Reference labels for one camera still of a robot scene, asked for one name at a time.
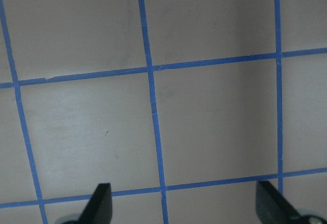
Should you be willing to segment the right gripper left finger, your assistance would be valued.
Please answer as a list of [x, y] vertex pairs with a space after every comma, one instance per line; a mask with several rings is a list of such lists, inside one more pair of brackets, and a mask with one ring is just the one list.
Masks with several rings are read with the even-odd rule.
[[110, 183], [98, 184], [81, 214], [61, 217], [57, 223], [109, 224], [112, 221], [112, 192]]

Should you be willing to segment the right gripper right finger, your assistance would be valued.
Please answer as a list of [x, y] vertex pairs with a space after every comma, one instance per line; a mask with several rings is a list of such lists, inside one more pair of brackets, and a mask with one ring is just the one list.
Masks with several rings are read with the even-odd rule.
[[255, 212], [262, 224], [326, 223], [318, 215], [300, 214], [269, 181], [256, 183]]

